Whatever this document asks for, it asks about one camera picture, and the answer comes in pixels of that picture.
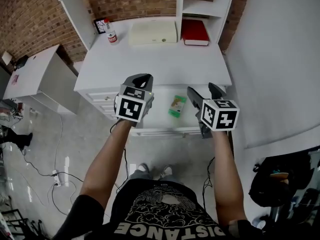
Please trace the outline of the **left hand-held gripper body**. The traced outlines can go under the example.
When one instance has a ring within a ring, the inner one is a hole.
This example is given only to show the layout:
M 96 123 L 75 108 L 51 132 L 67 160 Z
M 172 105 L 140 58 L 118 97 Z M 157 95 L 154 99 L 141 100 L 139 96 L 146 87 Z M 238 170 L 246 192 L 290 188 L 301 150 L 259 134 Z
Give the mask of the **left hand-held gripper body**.
M 114 99 L 115 116 L 130 121 L 136 127 L 148 114 L 153 100 L 153 92 L 121 84 L 119 94 Z

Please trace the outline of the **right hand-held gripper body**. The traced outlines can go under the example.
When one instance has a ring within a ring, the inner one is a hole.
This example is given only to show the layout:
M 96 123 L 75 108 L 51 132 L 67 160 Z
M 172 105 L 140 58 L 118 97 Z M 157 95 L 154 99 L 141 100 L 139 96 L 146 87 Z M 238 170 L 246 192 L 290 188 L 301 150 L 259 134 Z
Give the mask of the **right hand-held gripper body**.
M 211 132 L 234 130 L 239 114 L 240 108 L 234 100 L 204 99 L 196 114 L 202 138 L 211 138 Z

